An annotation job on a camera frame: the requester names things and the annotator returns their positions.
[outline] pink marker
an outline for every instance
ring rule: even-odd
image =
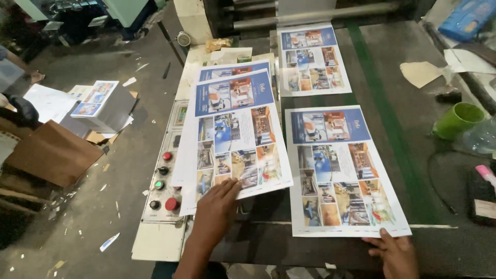
[[[496,177],[493,172],[484,165],[476,166],[475,169],[477,170],[477,172],[479,172],[484,180],[491,183],[491,185],[495,188],[496,193]]]

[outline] pressure gauge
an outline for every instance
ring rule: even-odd
[[[189,37],[188,34],[184,33],[184,32],[179,32],[178,34],[178,44],[183,46],[183,47],[187,47],[189,46],[189,44],[191,43],[191,38]]]

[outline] hand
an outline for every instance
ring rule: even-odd
[[[228,178],[212,187],[196,204],[196,216],[189,239],[211,252],[235,217],[236,197],[240,190],[241,183],[236,178]]]
[[[386,279],[419,279],[415,248],[408,236],[393,238],[386,229],[380,229],[381,239],[364,237],[378,248],[369,250],[369,255],[379,256],[384,262],[382,270]]]

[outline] green cup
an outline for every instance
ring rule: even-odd
[[[484,117],[484,112],[476,105],[460,102],[434,123],[433,133],[441,139],[454,140],[461,132],[482,122]]]

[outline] concrete floor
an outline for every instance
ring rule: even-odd
[[[163,22],[174,37],[181,25],[170,3],[163,10]],[[77,84],[92,85],[96,80],[125,82],[134,76],[137,82],[127,88],[138,92],[139,101],[132,124],[110,145],[109,153],[97,161],[98,165],[88,169],[87,177],[83,175],[77,193],[66,197],[57,217],[48,220],[47,208],[28,224],[25,232],[13,228],[21,234],[0,251],[0,278],[53,277],[53,272],[47,272],[58,261],[66,262],[56,270],[57,278],[151,276],[154,262],[132,261],[131,249],[146,199],[142,192],[150,185],[182,67],[157,25],[138,41],[113,46],[114,41],[111,36],[70,49],[48,47],[31,63],[47,75],[42,85],[65,92]],[[168,62],[169,75],[162,79]],[[146,63],[149,65],[135,72]],[[110,167],[103,172],[107,163]],[[100,252],[99,247],[117,233],[121,233],[119,238]]]

